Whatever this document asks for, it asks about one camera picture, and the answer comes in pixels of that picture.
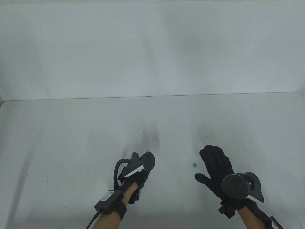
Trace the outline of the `person's left hand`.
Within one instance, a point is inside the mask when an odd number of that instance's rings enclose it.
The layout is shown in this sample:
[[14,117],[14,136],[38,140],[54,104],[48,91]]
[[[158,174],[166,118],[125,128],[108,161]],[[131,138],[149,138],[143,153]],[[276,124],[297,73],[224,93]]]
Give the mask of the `person's left hand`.
[[148,179],[150,172],[142,170],[140,172],[136,172],[129,177],[122,177],[122,174],[119,176],[121,185],[118,186],[118,190],[125,192],[128,188],[130,188],[134,183],[137,184],[136,191],[142,189],[146,180]]

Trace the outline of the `person's right hand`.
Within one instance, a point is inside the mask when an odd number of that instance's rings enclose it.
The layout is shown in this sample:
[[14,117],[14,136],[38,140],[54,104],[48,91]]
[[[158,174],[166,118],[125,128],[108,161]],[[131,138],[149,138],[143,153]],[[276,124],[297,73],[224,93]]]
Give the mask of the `person's right hand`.
[[222,190],[222,180],[228,176],[235,174],[232,169],[232,164],[223,150],[218,146],[206,145],[199,152],[201,159],[205,163],[207,172],[210,178],[201,173],[194,175],[195,179],[206,185],[219,199],[227,203],[229,206],[240,210],[245,206],[255,205],[255,202],[244,199],[236,200],[228,197]]

